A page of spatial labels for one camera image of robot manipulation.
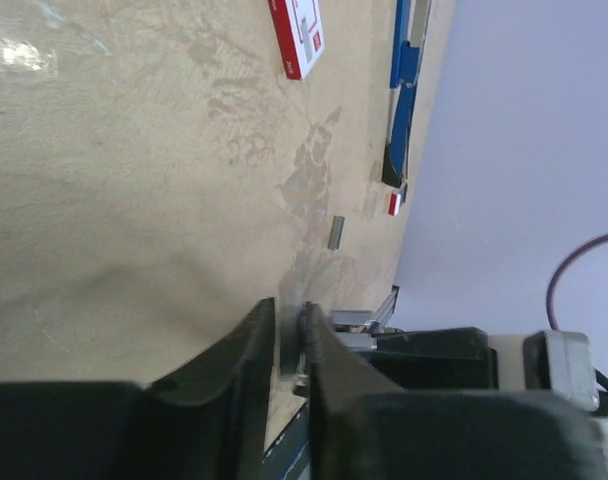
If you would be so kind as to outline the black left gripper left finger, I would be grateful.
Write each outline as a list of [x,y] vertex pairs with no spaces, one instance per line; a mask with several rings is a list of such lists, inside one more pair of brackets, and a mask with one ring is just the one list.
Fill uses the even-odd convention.
[[275,305],[148,386],[0,382],[0,479],[257,479]]

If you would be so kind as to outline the staple strip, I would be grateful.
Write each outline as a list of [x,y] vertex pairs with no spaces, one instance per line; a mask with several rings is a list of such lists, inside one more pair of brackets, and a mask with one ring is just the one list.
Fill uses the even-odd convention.
[[329,240],[327,248],[329,250],[337,250],[340,247],[343,229],[345,225],[344,216],[334,216],[332,220],[331,230],[329,234]]

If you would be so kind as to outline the blue and black stapler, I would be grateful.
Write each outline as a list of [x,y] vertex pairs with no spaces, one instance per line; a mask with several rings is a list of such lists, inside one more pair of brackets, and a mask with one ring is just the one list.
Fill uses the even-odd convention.
[[401,187],[407,176],[410,131],[428,30],[431,1],[396,3],[390,89],[397,93],[383,157],[382,182]]

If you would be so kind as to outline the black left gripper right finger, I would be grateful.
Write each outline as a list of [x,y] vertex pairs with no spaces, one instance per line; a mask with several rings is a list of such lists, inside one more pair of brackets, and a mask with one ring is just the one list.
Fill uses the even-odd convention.
[[408,390],[301,315],[315,479],[605,479],[597,424],[546,391]]

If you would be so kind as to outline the staple box tray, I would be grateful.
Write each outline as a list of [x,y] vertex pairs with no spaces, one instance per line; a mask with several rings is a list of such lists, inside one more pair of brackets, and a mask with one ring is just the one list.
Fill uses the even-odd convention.
[[394,190],[390,195],[388,214],[397,216],[406,201],[408,184],[403,183],[398,189]]

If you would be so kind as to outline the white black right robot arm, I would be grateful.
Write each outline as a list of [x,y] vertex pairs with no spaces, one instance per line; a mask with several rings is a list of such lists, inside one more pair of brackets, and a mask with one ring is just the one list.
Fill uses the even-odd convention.
[[608,382],[594,368],[583,333],[394,330],[363,334],[352,350],[408,390],[548,391],[608,419]]

